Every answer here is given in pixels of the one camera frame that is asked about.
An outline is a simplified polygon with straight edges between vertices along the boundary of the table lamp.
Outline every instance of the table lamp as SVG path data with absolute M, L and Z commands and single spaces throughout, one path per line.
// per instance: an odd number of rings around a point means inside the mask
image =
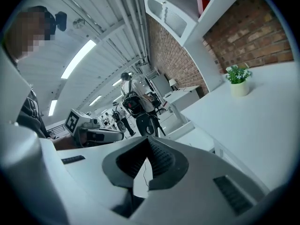
M 176 84 L 175 79 L 172 78 L 171 80 L 169 80 L 169 84 L 170 84 L 171 87 L 174 86 L 174 85 Z

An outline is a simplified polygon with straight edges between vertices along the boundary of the green leaves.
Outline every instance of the green leaves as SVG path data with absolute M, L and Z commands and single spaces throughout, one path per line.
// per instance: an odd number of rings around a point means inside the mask
M 250 72 L 246 68 L 239 68 L 237 65 L 227 67 L 226 71 L 228 72 L 226 78 L 231 84 L 242 83 L 250 76 Z

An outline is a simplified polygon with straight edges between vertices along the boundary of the white flower pot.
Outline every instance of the white flower pot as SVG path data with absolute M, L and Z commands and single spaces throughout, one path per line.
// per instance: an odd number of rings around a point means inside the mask
M 231 95 L 234 97 L 242 97 L 249 93 L 249 86 L 246 81 L 238 84 L 231 84 Z

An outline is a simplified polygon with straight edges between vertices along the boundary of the ceiling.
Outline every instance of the ceiling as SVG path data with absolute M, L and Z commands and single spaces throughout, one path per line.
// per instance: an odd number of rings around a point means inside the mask
M 143 0 L 138 1 L 146 49 L 139 43 L 141 29 L 135 28 L 126 0 L 121 1 L 135 40 L 130 36 L 130 29 L 116 0 L 24 0 L 22 7 L 42 5 L 53 15 L 59 11 L 67 14 L 66 31 L 57 29 L 55 40 L 46 41 L 37 52 L 18 63 L 22 76 L 33 85 L 46 125 L 64 120 L 71 108 L 94 112 L 111 106 L 120 95 L 120 83 L 118 86 L 112 84 L 119 80 L 122 72 L 131 71 L 134 76 L 142 78 L 132 65 L 145 63 L 145 56 L 149 54 Z M 135 0 L 131 2 L 137 12 Z M 73 21 L 78 18 L 85 20 L 80 29 L 73 26 Z M 70 61 L 90 39 L 97 45 L 80 61 L 68 79 L 61 79 Z M 141 66 L 141 71 L 148 73 L 149 65 Z M 102 97 L 89 106 L 98 95 Z M 58 101 L 53 116 L 48 117 L 53 99 Z

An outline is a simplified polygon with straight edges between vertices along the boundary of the white table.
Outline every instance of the white table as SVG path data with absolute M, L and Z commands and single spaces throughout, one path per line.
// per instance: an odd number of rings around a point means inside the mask
M 180 111 L 192 105 L 199 100 L 199 96 L 196 92 L 196 88 L 199 86 L 192 86 L 187 88 L 180 88 L 178 90 L 167 93 L 163 99 L 170 104 L 176 117 L 182 124 L 187 123 L 187 119 L 180 114 Z
M 269 190 L 287 182 L 299 144 L 300 90 L 294 63 L 251 69 L 251 92 L 223 83 L 182 114 L 211 135 L 238 166 Z

